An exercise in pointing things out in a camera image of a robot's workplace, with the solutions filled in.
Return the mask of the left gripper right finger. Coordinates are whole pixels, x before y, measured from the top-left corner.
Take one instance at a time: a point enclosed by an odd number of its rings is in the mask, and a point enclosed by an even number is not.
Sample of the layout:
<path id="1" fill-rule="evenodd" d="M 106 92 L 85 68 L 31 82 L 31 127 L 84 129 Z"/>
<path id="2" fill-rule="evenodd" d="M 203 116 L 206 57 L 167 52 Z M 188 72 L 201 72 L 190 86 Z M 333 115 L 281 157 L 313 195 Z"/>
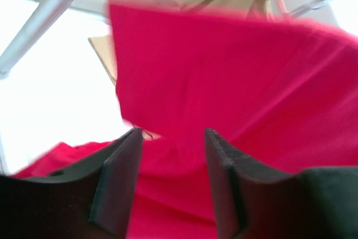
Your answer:
<path id="1" fill-rule="evenodd" d="M 219 238 L 356 238 L 357 168 L 290 174 L 205 132 Z"/>

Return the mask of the red t-shirt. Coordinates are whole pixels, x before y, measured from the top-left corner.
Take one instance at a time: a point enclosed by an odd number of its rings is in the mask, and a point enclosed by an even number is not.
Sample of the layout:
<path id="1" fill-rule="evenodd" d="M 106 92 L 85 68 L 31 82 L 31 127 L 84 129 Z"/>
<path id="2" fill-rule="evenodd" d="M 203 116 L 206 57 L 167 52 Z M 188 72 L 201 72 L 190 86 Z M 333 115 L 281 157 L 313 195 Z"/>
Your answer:
<path id="1" fill-rule="evenodd" d="M 219 238 L 207 129 L 286 173 L 357 168 L 357 38 L 222 8 L 109 0 L 109 16 L 121 116 L 143 137 L 125 238 Z M 50 175 L 112 142 L 61 143 L 10 177 Z"/>

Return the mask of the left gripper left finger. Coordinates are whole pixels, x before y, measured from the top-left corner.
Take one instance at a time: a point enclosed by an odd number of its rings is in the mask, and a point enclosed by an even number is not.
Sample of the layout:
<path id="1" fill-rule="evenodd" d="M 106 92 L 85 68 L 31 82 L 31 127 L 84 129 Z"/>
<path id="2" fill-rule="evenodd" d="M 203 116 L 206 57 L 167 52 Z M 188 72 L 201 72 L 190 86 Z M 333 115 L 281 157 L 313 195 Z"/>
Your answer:
<path id="1" fill-rule="evenodd" d="M 50 175 L 1 176 L 1 237 L 125 238 L 142 143 L 136 128 Z"/>

